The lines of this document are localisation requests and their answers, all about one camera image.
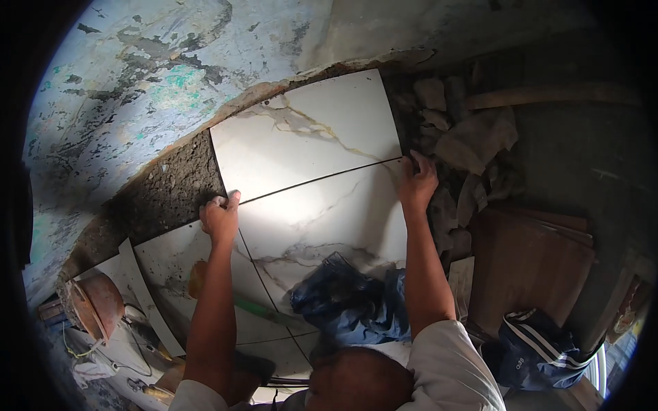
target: wooden stick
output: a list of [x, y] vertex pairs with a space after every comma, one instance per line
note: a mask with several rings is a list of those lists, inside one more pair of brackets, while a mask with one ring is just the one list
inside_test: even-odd
[[632, 89], [614, 83], [575, 83], [517, 87], [467, 97], [468, 110], [514, 106], [546, 101], [602, 101], [642, 106], [640, 96]]

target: hand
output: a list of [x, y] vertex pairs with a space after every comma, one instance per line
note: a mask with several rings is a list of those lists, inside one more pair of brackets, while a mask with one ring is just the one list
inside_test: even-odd
[[233, 248], [233, 240], [238, 234], [239, 203], [240, 192], [235, 191], [231, 199], [216, 196], [200, 207], [201, 229], [210, 235], [213, 246]]
[[411, 150], [411, 155], [418, 162], [420, 172], [414, 176], [411, 159], [406, 156], [402, 158], [404, 175], [398, 195], [406, 218], [425, 216], [430, 199], [439, 185], [434, 162], [414, 150]]

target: tile gap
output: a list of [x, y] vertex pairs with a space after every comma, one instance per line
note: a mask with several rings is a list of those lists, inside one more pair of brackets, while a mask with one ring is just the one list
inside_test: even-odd
[[270, 295], [270, 292], [267, 291], [267, 287], [265, 286], [265, 282], [263, 281], [263, 278], [261, 277], [261, 273], [258, 271], [258, 268], [256, 267], [256, 264], [253, 261], [253, 258], [251, 258], [251, 253], [249, 252], [249, 247], [247, 247], [247, 242], [245, 241], [245, 237], [242, 236], [242, 231], [238, 228], [238, 233], [240, 233], [240, 238], [242, 238], [242, 243], [245, 245], [245, 249], [247, 250], [247, 255], [249, 256], [249, 261], [251, 262], [251, 265], [253, 266], [253, 269], [256, 270], [256, 274], [258, 275], [258, 279], [261, 281], [261, 284], [263, 285], [263, 288], [265, 289], [265, 293], [267, 294], [267, 298], [270, 299], [270, 302], [272, 303], [272, 306], [276, 310], [276, 312], [280, 312], [279, 309], [277, 308], [276, 304], [274, 303], [274, 300], [272, 299], [272, 296]]
[[304, 359], [306, 360], [306, 362], [309, 363], [309, 365], [310, 365], [310, 367], [311, 367], [311, 372], [313, 372], [313, 371], [312, 371], [312, 370], [313, 370], [313, 366], [311, 365], [311, 361], [309, 360], [309, 357], [306, 356], [306, 353], [304, 352], [304, 350], [301, 349], [301, 347], [299, 346], [299, 343], [297, 342], [297, 339], [295, 338], [295, 336], [292, 335], [292, 331], [290, 331], [290, 328], [286, 327], [286, 329], [287, 329], [288, 332], [290, 333], [290, 337], [292, 337], [292, 341], [295, 341], [295, 345], [297, 346], [297, 348], [299, 349], [299, 351], [301, 352], [301, 354], [304, 356]]
[[299, 187], [300, 185], [305, 185], [305, 184], [309, 184], [309, 183], [314, 183], [314, 182], [316, 182], [316, 181], [318, 181], [318, 180], [323, 180], [323, 179], [325, 179], [325, 178], [329, 178], [329, 177], [333, 177], [333, 176], [338, 176], [339, 174], [349, 173], [350, 171], [359, 170], [359, 169], [361, 169], [361, 168], [366, 168], [366, 167], [370, 167], [370, 166], [376, 166], [376, 165], [378, 165], [378, 164], [383, 164], [383, 163], [385, 163], [385, 162], [389, 162], [389, 161], [399, 160], [399, 159], [401, 159], [401, 158], [402, 158], [402, 156], [400, 156], [400, 157], [395, 157], [395, 158], [391, 158], [391, 159], [389, 159], [389, 160], [383, 160], [383, 161], [380, 161], [380, 162], [374, 162], [374, 163], [372, 163], [372, 164], [366, 164], [366, 165], [364, 165], [364, 166], [359, 166], [359, 167], [350, 168], [349, 170], [345, 170], [345, 171], [341, 171], [341, 172], [333, 173], [333, 174], [330, 174], [330, 175], [328, 175], [328, 176], [323, 176], [323, 177], [314, 178], [313, 180], [304, 181], [303, 183], [299, 183], [299, 184], [291, 185], [290, 187], [282, 188], [282, 189], [280, 189], [280, 190], [273, 191], [272, 193], [267, 193], [267, 194], [261, 195], [260, 197], [256, 197], [256, 198], [254, 198], [254, 199], [246, 200], [246, 201], [244, 201], [243, 203], [240, 203], [240, 205], [248, 204], [248, 203], [251, 203], [252, 201], [260, 200], [260, 199], [262, 199], [262, 198], [268, 197], [268, 196], [273, 195], [273, 194], [279, 194], [279, 193], [282, 192], [282, 191], [289, 190], [289, 189], [291, 189], [291, 188], [296, 188], [296, 187]]
[[[299, 335], [297, 335], [297, 337], [301, 337], [302, 335], [314, 334], [314, 333], [316, 333], [316, 332], [318, 332], [318, 331], [312, 331], [312, 332], [310, 332], [310, 333], [299, 334]], [[236, 347], [239, 347], [239, 346], [241, 346], [241, 345], [252, 345], [252, 344], [260, 344], [260, 343], [271, 343], [272, 341], [279, 341], [279, 340], [289, 339], [289, 338], [291, 338], [291, 337], [281, 337], [281, 338], [268, 339], [268, 340], [263, 340], [263, 341], [255, 341], [255, 342], [253, 342], [253, 343], [240, 343], [240, 344], [236, 344]]]

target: wall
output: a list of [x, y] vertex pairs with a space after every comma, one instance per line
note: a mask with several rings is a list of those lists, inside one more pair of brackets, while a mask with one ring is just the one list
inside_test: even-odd
[[422, 45], [445, 64], [591, 25], [569, 1], [94, 1], [43, 75], [28, 121], [28, 303], [54, 291], [105, 201], [249, 86]]

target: debris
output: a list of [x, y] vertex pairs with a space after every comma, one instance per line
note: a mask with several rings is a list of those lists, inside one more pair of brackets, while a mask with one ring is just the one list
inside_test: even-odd
[[423, 109], [422, 116], [437, 129], [444, 132], [450, 130], [450, 123], [448, 123], [448, 118], [444, 113], [436, 110]]
[[420, 134], [421, 135], [426, 135], [428, 137], [434, 137], [436, 139], [439, 139], [443, 135], [443, 132], [436, 127], [420, 127]]
[[435, 153], [450, 166], [481, 176], [485, 165], [500, 150], [511, 149], [518, 139], [511, 107], [483, 110], [446, 132]]
[[434, 154], [438, 155], [450, 167], [458, 170], [468, 170], [478, 176], [484, 173], [484, 163], [469, 146], [451, 135], [443, 135], [436, 142]]
[[436, 78], [425, 78], [414, 83], [413, 89], [420, 103], [428, 109], [445, 111], [443, 83]]
[[450, 264], [448, 285], [455, 298], [455, 314], [457, 321], [466, 324], [468, 318], [468, 304], [470, 302], [470, 288], [473, 281], [475, 257], [471, 256]]
[[477, 209], [482, 211], [487, 206], [487, 193], [482, 186], [482, 180], [474, 174], [469, 174], [459, 192], [457, 201], [457, 221], [460, 227], [466, 227]]
[[473, 64], [473, 69], [470, 75], [470, 82], [474, 86], [480, 85], [484, 81], [484, 69], [482, 68], [482, 62], [477, 60]]
[[439, 188], [430, 201], [432, 207], [432, 229], [434, 242], [439, 254], [453, 247], [453, 240], [448, 233], [457, 228], [457, 206], [447, 188]]
[[418, 146], [420, 148], [420, 152], [424, 156], [430, 156], [434, 154], [434, 147], [436, 147], [436, 142], [440, 137], [441, 132], [437, 130], [434, 127], [421, 127], [420, 128], [420, 139], [418, 141]]
[[642, 106], [642, 100], [637, 92], [623, 85], [576, 83], [516, 87], [472, 95], [466, 99], [466, 108], [478, 110], [546, 101], [601, 101], [604, 103]]
[[465, 228], [455, 228], [450, 231], [453, 248], [450, 250], [450, 262], [470, 257], [470, 233]]
[[397, 106], [404, 112], [416, 111], [416, 97], [411, 93], [401, 93], [393, 95]]
[[509, 196], [517, 196], [525, 190], [523, 179], [514, 170], [505, 171], [502, 176], [491, 180], [492, 191], [487, 200], [504, 200]]
[[456, 123], [466, 120], [471, 112], [466, 109], [466, 85], [464, 79], [450, 76], [445, 79], [445, 100], [448, 113]]

